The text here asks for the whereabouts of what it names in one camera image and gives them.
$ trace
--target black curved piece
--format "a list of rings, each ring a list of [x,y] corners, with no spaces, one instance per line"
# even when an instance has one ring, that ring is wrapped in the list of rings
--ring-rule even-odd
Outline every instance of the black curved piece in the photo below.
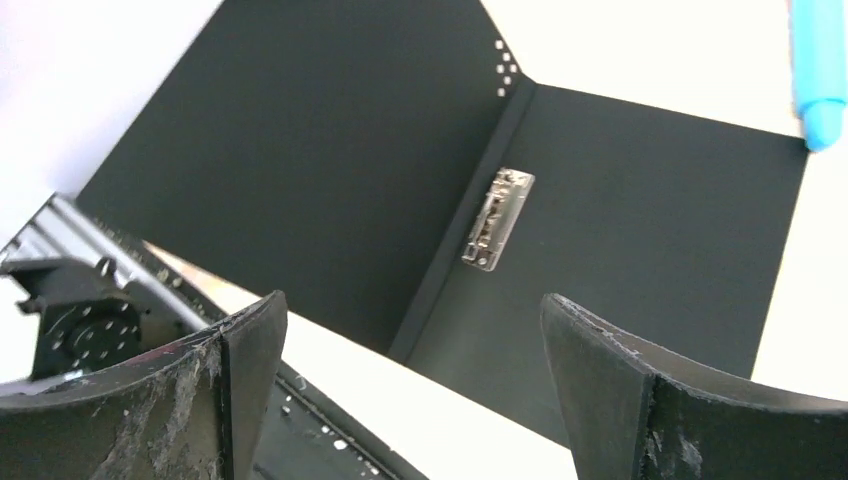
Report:
[[[119,365],[0,397],[0,476],[249,478],[286,316],[276,292]]]
[[[580,480],[848,478],[848,403],[709,368],[559,295],[541,321]]]

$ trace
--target silver clip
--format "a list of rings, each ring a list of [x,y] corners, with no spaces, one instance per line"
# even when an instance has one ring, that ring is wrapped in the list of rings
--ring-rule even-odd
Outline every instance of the silver clip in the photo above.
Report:
[[[485,272],[495,269],[535,179],[510,168],[498,170],[468,235],[463,262]]]

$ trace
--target white surface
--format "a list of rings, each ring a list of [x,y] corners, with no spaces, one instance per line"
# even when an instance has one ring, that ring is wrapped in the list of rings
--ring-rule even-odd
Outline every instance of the white surface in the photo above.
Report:
[[[78,191],[217,3],[0,0],[2,171]],[[484,3],[537,81],[798,134],[785,2]],[[845,143],[808,167],[755,379],[848,399]],[[284,358],[434,480],[574,478],[565,449],[306,320]]]

